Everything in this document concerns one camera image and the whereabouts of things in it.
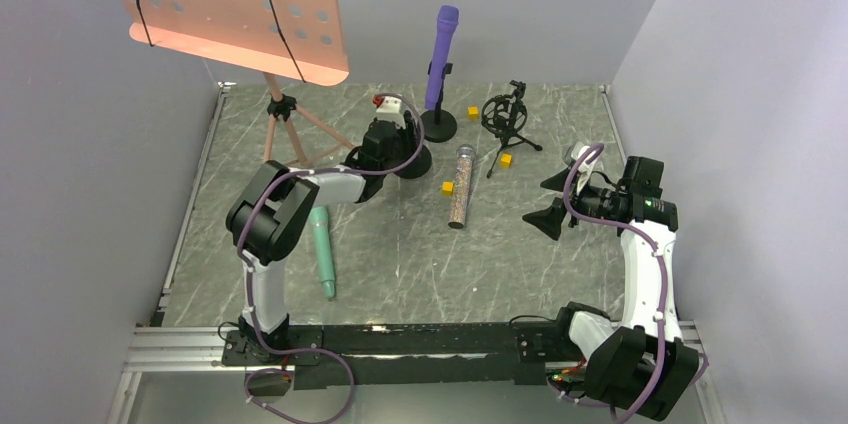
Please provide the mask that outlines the black round-base clamp stand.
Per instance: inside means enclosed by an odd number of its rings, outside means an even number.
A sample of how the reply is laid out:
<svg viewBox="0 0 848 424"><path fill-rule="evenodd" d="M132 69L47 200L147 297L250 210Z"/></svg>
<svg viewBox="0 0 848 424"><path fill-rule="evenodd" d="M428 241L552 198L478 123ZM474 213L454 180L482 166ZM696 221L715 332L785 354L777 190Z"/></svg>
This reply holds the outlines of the black round-base clamp stand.
<svg viewBox="0 0 848 424"><path fill-rule="evenodd" d="M446 62L442 71L439 95L433 110L425 110L422 114L425 139L433 143L443 143L452 139L457 132L455 117L443 109L444 81L452 73L453 64Z"/></svg>

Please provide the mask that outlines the black round-base clip stand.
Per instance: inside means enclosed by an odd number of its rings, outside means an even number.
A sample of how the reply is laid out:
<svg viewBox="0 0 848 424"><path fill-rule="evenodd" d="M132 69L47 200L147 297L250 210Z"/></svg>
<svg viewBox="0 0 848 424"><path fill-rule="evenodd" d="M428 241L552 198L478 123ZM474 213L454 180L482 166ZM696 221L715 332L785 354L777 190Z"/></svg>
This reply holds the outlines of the black round-base clip stand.
<svg viewBox="0 0 848 424"><path fill-rule="evenodd" d="M427 174L431 166L432 155L428 147L424 145L417 157L403 169L395 172L395 175L406 180L418 179Z"/></svg>

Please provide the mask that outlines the purple microphone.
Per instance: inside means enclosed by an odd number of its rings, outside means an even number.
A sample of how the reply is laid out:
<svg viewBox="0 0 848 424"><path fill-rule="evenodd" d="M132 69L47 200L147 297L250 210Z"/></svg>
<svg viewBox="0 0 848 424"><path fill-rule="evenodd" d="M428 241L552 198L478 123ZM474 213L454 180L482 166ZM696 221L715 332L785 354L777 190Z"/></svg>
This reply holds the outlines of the purple microphone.
<svg viewBox="0 0 848 424"><path fill-rule="evenodd" d="M459 24L459 15L459 9L455 6L443 5L436 18L436 38L425 93L425 109L428 111L434 111L439 102L450 46Z"/></svg>

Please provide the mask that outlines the mint green microphone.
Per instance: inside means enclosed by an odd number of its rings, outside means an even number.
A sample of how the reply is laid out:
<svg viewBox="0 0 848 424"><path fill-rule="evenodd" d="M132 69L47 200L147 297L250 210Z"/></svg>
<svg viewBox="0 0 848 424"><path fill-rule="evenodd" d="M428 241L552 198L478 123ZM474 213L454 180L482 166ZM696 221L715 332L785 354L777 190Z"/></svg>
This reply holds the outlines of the mint green microphone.
<svg viewBox="0 0 848 424"><path fill-rule="evenodd" d="M329 212L325 206L314 207L309 215L319 282L326 299L336 296L336 273L329 229Z"/></svg>

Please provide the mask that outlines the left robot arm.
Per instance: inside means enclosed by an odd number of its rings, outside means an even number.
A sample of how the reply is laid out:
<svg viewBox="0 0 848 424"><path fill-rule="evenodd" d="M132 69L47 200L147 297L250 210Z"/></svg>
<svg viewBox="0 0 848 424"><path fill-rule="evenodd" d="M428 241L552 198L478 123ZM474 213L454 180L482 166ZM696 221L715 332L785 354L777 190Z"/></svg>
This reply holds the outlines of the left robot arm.
<svg viewBox="0 0 848 424"><path fill-rule="evenodd" d="M364 203L382 189L386 176L415 179L430 163L421 126L410 115L400 123L374 119L362 144L337 166L314 170L289 168L275 160L264 163L225 220L243 263L241 332L272 349L288 348L285 264L313 209Z"/></svg>

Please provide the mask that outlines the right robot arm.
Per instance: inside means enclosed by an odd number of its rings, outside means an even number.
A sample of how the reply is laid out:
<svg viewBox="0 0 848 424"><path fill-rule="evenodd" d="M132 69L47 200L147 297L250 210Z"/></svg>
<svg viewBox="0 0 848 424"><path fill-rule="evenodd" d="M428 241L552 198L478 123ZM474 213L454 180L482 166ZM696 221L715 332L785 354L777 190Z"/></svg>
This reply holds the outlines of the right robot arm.
<svg viewBox="0 0 848 424"><path fill-rule="evenodd" d="M524 221L552 239L581 222L615 228L624 257L624 309L620 321L592 306L570 302L548 330L558 347L576 349L577 366L546 376L560 398L609 410L617 423L634 416L665 420L708 361L685 343L673 295L673 252L678 210L662 198L664 164L628 158L617 182L591 185L602 147L576 145L567 167L542 182L557 190L545 210Z"/></svg>

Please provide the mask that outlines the pink perforated music stand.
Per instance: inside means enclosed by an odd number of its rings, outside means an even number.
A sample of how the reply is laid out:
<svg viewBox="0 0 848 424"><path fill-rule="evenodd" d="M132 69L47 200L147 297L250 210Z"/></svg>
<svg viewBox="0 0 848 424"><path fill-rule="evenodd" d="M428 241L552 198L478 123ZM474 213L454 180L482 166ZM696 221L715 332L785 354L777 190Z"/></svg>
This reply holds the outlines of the pink perforated music stand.
<svg viewBox="0 0 848 424"><path fill-rule="evenodd" d="M338 0L122 0L129 36L150 47L334 86L349 74Z"/></svg>

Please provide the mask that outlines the yellow cube middle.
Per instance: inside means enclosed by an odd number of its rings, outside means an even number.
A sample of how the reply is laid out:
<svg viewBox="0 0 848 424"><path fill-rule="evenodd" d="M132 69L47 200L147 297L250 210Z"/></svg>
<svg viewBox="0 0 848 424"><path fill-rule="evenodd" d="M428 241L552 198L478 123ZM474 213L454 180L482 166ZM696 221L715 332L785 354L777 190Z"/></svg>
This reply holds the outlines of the yellow cube middle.
<svg viewBox="0 0 848 424"><path fill-rule="evenodd" d="M499 165L504 169L511 168L513 165L513 156L508 153L502 154L499 158Z"/></svg>

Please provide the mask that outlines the glitter silver microphone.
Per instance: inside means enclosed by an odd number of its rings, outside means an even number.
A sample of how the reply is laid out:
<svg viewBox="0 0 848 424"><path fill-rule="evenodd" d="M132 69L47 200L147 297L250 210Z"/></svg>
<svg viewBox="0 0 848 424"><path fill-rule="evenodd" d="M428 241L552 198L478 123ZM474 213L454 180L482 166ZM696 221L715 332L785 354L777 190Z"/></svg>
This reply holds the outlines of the glitter silver microphone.
<svg viewBox="0 0 848 424"><path fill-rule="evenodd" d="M448 225L452 229L462 229L466 225L475 157L476 152L471 144L461 145L457 149L454 191L448 218Z"/></svg>

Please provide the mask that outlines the yellow cube near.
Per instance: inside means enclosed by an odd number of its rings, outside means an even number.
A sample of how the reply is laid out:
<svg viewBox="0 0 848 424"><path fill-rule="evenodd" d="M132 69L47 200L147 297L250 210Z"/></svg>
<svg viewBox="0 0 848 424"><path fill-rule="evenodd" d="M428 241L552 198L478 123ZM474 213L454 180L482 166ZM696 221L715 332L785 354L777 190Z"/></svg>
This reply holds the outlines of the yellow cube near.
<svg viewBox="0 0 848 424"><path fill-rule="evenodd" d="M455 192L455 184L453 181L445 181L442 183L441 192L444 196L453 196Z"/></svg>

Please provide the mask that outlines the black shock mount tripod stand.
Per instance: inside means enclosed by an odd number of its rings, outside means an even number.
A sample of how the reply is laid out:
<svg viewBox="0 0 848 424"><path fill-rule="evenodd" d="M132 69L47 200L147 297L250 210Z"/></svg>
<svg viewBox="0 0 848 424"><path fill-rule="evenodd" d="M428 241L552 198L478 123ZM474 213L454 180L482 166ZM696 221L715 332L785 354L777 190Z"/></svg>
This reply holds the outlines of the black shock mount tripod stand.
<svg viewBox="0 0 848 424"><path fill-rule="evenodd" d="M509 84L513 87L511 94L493 96L483 105L481 125L499 141L495 158L486 173L487 179L492 176L495 165L500 162L501 156L507 149L528 144L535 151L543 150L542 145L520 134L528 117L527 107L523 101L527 84L516 80L511 80Z"/></svg>

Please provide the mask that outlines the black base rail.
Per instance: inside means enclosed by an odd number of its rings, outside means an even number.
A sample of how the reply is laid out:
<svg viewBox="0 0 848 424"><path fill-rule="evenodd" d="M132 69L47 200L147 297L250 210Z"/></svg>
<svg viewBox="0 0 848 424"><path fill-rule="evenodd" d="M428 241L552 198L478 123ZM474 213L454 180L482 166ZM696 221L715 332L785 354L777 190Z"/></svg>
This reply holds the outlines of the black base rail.
<svg viewBox="0 0 848 424"><path fill-rule="evenodd" d="M297 390L358 385L512 382L543 385L582 354L550 320L493 323L292 325L268 352L240 329L226 333L225 367L272 367Z"/></svg>

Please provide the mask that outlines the aluminium table frame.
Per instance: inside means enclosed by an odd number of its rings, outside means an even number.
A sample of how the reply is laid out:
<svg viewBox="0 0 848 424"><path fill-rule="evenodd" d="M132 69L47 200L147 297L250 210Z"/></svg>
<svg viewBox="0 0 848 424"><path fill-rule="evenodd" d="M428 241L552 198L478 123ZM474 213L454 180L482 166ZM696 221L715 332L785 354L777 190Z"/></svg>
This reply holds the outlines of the aluminium table frame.
<svg viewBox="0 0 848 424"><path fill-rule="evenodd" d="M151 315L150 326L134 329L128 357L112 399L106 421L127 423L138 399L142 378L148 373L199 373L221 369L222 344L215 336L215 329L201 327L163 327L162 319L170 305L174 277L178 260L184 246L191 214L195 209L201 180L223 108L229 97L232 82L220 82L200 158L196 166L190 195L182 213L177 238L169 260L156 307Z"/></svg>

